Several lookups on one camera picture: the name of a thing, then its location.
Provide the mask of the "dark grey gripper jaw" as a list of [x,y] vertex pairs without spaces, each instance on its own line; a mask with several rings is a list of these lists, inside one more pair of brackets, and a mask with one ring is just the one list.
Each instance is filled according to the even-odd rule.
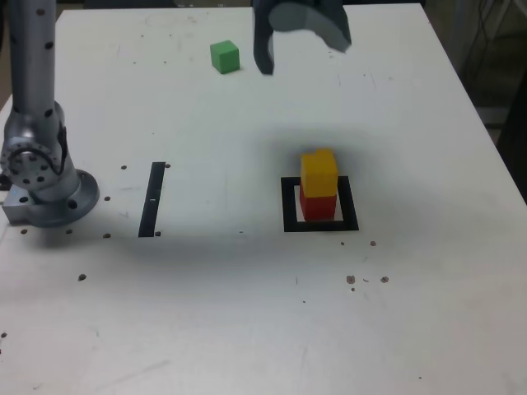
[[279,4],[275,0],[258,0],[252,2],[253,10],[253,55],[259,71],[266,76],[274,72],[273,33],[275,29],[271,22],[273,9]]

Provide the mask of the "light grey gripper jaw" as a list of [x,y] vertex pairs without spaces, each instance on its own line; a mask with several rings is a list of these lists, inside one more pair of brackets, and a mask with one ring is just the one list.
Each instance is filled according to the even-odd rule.
[[268,20],[273,30],[309,30],[331,49],[345,53],[352,45],[347,13],[341,1],[279,1]]

